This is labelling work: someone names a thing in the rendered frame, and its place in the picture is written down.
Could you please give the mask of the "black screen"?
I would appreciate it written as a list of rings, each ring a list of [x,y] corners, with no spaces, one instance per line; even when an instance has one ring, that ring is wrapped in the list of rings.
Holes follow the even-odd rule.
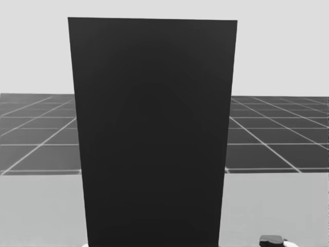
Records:
[[[218,247],[236,20],[69,17],[89,247]]]

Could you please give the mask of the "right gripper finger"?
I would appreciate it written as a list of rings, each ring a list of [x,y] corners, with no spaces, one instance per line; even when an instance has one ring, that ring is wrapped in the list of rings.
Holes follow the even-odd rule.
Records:
[[[296,247],[296,244],[288,241],[280,235],[262,235],[259,239],[260,247]]]

